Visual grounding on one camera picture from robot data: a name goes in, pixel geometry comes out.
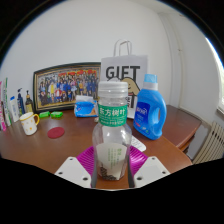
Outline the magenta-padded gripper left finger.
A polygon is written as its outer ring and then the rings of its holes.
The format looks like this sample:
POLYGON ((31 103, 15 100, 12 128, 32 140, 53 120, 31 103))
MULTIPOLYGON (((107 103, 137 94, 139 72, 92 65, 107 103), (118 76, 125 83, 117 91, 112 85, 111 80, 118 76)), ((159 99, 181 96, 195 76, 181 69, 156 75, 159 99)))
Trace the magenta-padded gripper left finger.
POLYGON ((81 187, 94 188, 97 182, 94 149, 89 147, 77 157, 68 157, 55 175, 81 187))

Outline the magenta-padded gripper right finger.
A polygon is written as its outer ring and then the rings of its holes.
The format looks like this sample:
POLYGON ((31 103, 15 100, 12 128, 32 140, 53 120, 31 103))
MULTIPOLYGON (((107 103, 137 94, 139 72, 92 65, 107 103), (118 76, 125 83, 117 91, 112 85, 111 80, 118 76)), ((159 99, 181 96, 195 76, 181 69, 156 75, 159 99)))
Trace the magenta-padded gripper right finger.
POLYGON ((130 149, 129 182, 132 188, 146 186, 169 174, 156 156, 148 157, 135 147, 130 149))

